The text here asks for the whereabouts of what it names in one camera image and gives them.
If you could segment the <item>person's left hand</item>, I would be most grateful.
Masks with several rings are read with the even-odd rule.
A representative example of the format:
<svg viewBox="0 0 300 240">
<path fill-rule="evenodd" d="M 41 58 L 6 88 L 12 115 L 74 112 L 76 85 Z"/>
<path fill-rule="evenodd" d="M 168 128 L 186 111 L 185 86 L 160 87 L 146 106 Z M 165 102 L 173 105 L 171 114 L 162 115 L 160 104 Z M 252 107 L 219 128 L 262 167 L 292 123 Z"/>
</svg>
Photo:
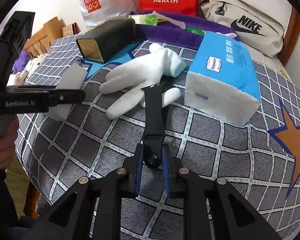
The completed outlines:
<svg viewBox="0 0 300 240">
<path fill-rule="evenodd" d="M 0 138 L 0 169 L 8 168 L 15 157 L 15 141 L 18 137 L 19 120 L 16 115 L 9 122 L 5 134 Z"/>
</svg>

